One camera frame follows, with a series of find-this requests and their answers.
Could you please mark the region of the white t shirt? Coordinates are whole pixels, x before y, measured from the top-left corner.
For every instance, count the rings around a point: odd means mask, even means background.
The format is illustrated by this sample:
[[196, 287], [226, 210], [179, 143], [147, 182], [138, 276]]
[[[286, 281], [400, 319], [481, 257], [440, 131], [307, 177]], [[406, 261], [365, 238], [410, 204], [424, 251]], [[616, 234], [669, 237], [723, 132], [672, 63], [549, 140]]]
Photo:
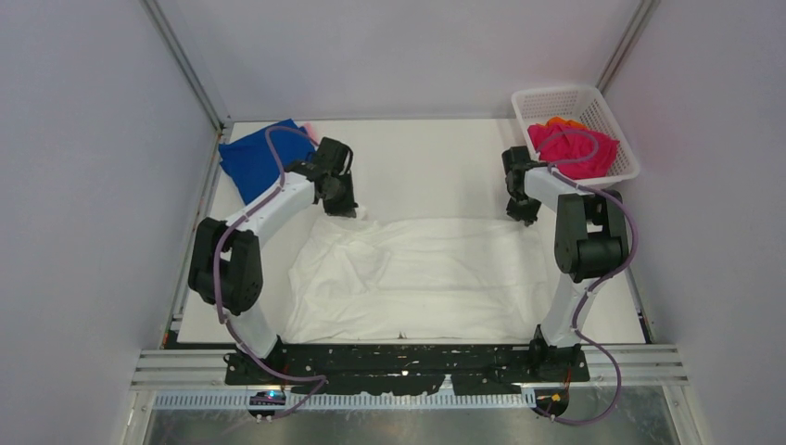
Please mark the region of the white t shirt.
[[552, 293], [519, 222], [322, 216], [289, 271], [290, 343], [529, 340]]

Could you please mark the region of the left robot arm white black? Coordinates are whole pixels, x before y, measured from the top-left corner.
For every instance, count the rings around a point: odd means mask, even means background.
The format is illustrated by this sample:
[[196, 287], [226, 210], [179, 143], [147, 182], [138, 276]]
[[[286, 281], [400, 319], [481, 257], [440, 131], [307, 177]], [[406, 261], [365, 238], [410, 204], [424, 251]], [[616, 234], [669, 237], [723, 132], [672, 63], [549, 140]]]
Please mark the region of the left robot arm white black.
[[261, 250], [293, 217], [316, 204], [326, 214], [356, 215], [351, 168], [353, 150], [336, 139], [315, 143], [312, 155], [284, 164], [271, 139], [266, 141], [277, 169], [273, 184], [226, 220], [206, 218], [196, 229], [187, 284], [212, 306], [238, 351], [249, 358], [248, 370], [263, 384], [316, 382], [323, 375], [284, 373], [275, 352], [280, 335], [258, 303], [264, 278]]

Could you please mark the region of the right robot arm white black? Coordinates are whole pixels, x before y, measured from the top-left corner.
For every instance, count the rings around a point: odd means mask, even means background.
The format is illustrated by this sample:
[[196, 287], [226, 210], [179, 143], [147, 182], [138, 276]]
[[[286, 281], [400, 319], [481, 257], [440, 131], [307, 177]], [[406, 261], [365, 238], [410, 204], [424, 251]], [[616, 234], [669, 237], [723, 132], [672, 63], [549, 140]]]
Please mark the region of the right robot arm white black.
[[501, 154], [509, 195], [506, 213], [526, 226], [542, 208], [555, 214], [553, 256], [561, 275], [551, 307], [526, 352], [526, 371], [538, 380], [584, 376], [583, 326], [602, 284], [627, 265], [628, 224], [615, 192], [587, 191], [530, 157], [525, 146]]

